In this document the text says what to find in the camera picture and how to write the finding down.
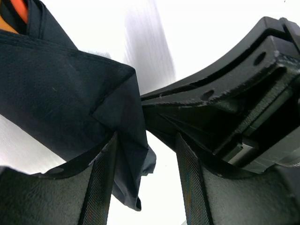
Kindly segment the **yellow plastic spoon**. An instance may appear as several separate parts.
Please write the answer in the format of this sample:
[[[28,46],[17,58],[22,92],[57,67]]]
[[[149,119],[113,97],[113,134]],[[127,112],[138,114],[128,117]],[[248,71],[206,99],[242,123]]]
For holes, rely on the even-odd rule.
[[[17,17],[12,15],[9,11],[2,11],[0,13],[0,29],[15,34],[21,34],[21,28]]]

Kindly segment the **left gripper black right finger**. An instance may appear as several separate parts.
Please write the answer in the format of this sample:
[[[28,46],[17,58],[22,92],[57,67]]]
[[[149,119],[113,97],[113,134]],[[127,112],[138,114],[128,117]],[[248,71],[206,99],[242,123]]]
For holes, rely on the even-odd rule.
[[[274,165],[261,174],[239,169],[176,135],[189,225],[297,225],[300,170]]]

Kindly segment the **black paper napkin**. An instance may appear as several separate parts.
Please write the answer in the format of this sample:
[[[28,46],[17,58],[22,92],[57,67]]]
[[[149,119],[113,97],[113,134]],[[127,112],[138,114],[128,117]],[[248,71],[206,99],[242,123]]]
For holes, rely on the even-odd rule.
[[[120,155],[112,188],[141,210],[141,177],[153,173],[136,71],[76,48],[39,0],[24,0],[28,22],[10,0],[0,12],[17,17],[21,34],[0,30],[0,113],[64,160],[117,132]]]

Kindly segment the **orange plastic fork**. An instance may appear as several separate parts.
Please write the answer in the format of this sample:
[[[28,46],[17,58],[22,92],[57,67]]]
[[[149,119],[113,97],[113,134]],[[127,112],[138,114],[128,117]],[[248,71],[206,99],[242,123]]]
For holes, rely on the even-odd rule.
[[[11,0],[11,3],[21,19],[28,22],[28,8],[23,0]]]

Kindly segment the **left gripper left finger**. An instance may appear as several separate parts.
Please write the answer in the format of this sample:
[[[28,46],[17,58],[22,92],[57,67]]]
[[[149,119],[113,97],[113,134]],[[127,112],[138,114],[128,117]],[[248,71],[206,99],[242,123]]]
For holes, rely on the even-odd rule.
[[[3,225],[105,225],[113,187],[117,134],[46,173],[0,169]]]

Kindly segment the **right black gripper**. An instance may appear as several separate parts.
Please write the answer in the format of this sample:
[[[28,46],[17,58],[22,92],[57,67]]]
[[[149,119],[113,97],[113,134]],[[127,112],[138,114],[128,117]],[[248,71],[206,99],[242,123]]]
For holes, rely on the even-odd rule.
[[[235,167],[262,173],[300,132],[300,28],[261,18],[223,57],[142,96],[146,128],[174,149],[177,133]]]

